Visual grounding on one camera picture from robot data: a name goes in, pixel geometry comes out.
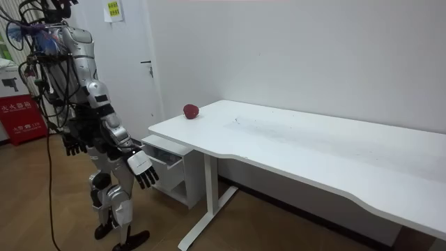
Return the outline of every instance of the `red box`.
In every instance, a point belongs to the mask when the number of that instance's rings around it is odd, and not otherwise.
[[[47,126],[31,95],[0,98],[0,120],[16,146],[47,134]]]

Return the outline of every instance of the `white drawer unit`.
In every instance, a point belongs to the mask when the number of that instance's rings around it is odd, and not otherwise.
[[[156,135],[141,142],[160,177],[154,188],[192,208],[206,193],[203,154]]]

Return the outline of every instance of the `robot leg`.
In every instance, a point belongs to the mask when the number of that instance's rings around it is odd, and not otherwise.
[[[95,239],[100,240],[113,229],[112,215],[110,213],[111,204],[107,196],[107,191],[112,186],[111,170],[107,154],[99,152],[94,147],[88,147],[87,152],[90,155],[91,161],[98,168],[96,173],[90,175],[89,183],[93,208],[98,212],[100,223],[95,230]]]
[[[150,234],[142,231],[134,236],[130,235],[131,222],[133,218],[133,203],[131,199],[134,175],[130,172],[124,159],[109,161],[114,176],[118,179],[119,185],[113,185],[107,196],[111,202],[111,208],[121,237],[113,251],[128,251],[138,248],[146,242]]]

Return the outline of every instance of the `white desk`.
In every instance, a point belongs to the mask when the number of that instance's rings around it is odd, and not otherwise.
[[[149,130],[205,153],[208,213],[181,241],[183,251],[236,191],[217,202],[216,158],[333,192],[446,240],[446,135],[227,100]]]

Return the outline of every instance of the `floor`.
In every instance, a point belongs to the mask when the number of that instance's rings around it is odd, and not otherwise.
[[[85,154],[66,157],[61,140],[50,138],[53,160],[55,239],[63,251],[107,250],[118,242],[113,231],[94,240],[96,214],[87,179],[95,167]],[[2,250],[55,250],[49,230],[46,139],[18,147],[0,147],[0,246]],[[177,250],[177,245],[206,211],[201,201],[191,211],[158,192],[134,187],[132,230],[149,230],[138,250]],[[201,250],[343,250],[371,249],[238,191],[195,241]]]

